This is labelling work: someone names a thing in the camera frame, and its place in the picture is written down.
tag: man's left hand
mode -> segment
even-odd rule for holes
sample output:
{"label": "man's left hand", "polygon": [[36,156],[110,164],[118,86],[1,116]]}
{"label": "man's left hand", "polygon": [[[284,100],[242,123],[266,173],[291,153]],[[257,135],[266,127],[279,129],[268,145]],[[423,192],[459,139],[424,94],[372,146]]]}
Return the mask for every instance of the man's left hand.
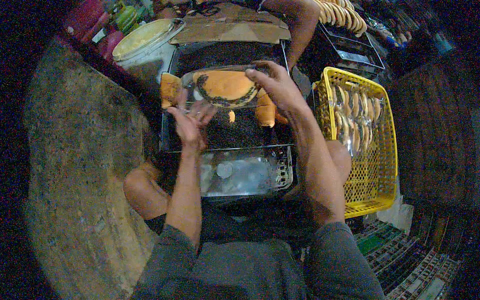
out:
{"label": "man's left hand", "polygon": [[[179,95],[179,107],[184,107],[187,101],[187,90],[183,89]],[[183,150],[193,150],[199,154],[206,148],[205,128],[217,112],[217,109],[205,100],[196,101],[190,112],[183,113],[182,109],[169,107],[167,109],[177,121],[177,133],[182,142]]]}

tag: hand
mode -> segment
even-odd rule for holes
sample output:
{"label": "hand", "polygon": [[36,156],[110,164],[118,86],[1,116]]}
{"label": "hand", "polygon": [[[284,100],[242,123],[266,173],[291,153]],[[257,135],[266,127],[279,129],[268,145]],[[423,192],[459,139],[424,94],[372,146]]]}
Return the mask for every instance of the hand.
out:
{"label": "hand", "polygon": [[279,109],[286,113],[298,112],[299,109],[310,108],[303,99],[300,90],[289,77],[287,70],[273,61],[254,61],[257,66],[267,66],[270,71],[266,75],[257,70],[248,69],[245,75],[259,84],[268,93]]}
{"label": "hand", "polygon": [[[187,90],[183,89],[178,97],[179,107],[184,107],[187,101]],[[183,150],[193,150],[196,154],[204,150],[206,147],[205,128],[217,109],[203,100],[196,101],[187,114],[175,107],[169,107],[167,111],[177,121],[177,133]]]}

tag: pink container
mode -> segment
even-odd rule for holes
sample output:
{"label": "pink container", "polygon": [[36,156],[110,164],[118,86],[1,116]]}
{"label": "pink container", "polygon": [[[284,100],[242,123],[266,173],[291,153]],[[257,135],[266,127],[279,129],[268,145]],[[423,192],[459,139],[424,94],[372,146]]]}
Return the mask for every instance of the pink container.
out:
{"label": "pink container", "polygon": [[97,23],[103,12],[101,0],[86,0],[66,15],[63,25],[66,29],[70,27],[69,32],[81,39]]}

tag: concrete wall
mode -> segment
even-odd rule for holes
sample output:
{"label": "concrete wall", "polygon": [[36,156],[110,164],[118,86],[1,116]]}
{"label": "concrete wall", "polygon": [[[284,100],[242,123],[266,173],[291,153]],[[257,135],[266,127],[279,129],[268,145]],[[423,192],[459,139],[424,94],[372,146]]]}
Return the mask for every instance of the concrete wall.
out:
{"label": "concrete wall", "polygon": [[148,128],[135,101],[56,41],[31,81],[25,215],[35,254],[64,299],[126,299],[155,243],[122,190],[143,160]]}

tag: gray shirt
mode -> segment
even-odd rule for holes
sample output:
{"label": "gray shirt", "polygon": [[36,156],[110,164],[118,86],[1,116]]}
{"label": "gray shirt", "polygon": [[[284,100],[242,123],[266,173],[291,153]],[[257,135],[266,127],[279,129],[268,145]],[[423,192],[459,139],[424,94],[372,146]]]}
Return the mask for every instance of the gray shirt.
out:
{"label": "gray shirt", "polygon": [[301,269],[281,240],[205,243],[165,224],[131,299],[384,299],[350,228],[321,227]]}

